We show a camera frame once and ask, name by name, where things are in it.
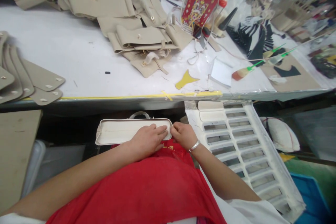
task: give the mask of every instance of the red clothing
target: red clothing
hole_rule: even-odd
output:
[[[205,217],[226,224],[201,171],[173,140],[152,157],[105,177],[56,211],[47,224],[167,223]]]

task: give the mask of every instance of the blue bin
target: blue bin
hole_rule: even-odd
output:
[[[331,212],[313,177],[290,173],[305,202],[306,210],[295,224],[324,224],[331,221]]]

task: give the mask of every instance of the bracelet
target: bracelet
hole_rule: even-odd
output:
[[[197,147],[200,143],[201,143],[201,142],[200,142],[199,140],[197,140],[197,142],[195,143],[195,145],[189,149],[189,152],[191,153],[194,149],[196,149],[196,147]]]

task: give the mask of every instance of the green brush handle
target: green brush handle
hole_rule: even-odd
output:
[[[279,50],[279,48],[280,48],[280,47],[284,46],[285,44],[283,44],[283,45],[279,46],[278,48],[275,48],[275,49],[273,49],[273,50],[272,50],[272,52],[274,52],[274,53],[275,53],[277,50]]]

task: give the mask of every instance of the yellow tape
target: yellow tape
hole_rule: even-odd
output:
[[[132,98],[165,98],[170,97],[206,97],[206,96],[222,96],[221,91],[204,91],[198,93],[174,93],[174,94],[150,94],[143,96],[111,96],[111,97],[62,97],[60,100],[120,100]]]
[[[165,91],[161,91],[161,92],[162,92],[163,94],[165,94],[169,100],[173,100],[173,99],[170,97],[170,95],[167,94]]]

